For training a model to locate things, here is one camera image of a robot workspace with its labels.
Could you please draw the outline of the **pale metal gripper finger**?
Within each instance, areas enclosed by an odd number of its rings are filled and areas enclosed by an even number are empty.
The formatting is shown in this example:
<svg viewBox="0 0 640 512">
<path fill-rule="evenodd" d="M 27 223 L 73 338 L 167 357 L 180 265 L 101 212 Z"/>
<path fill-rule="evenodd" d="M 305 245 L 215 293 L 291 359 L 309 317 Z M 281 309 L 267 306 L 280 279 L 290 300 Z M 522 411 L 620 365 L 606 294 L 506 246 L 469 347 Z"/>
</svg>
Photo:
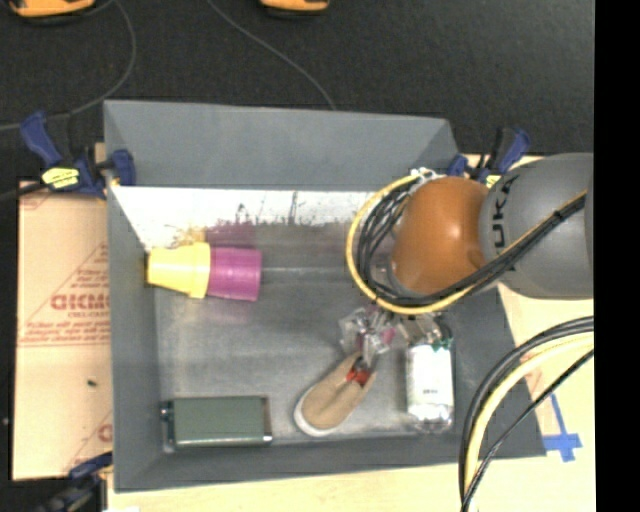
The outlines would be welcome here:
<svg viewBox="0 0 640 512">
<path fill-rule="evenodd" d="M 368 329 L 359 335 L 360 357 L 357 367 L 361 370 L 372 371 L 379 357 L 388 352 L 396 335 L 394 327 Z"/>
<path fill-rule="evenodd" d="M 339 321 L 340 343 L 344 350 L 360 350 L 359 335 L 368 329 L 381 329 L 381 312 L 377 307 L 361 307 Z"/>
</svg>

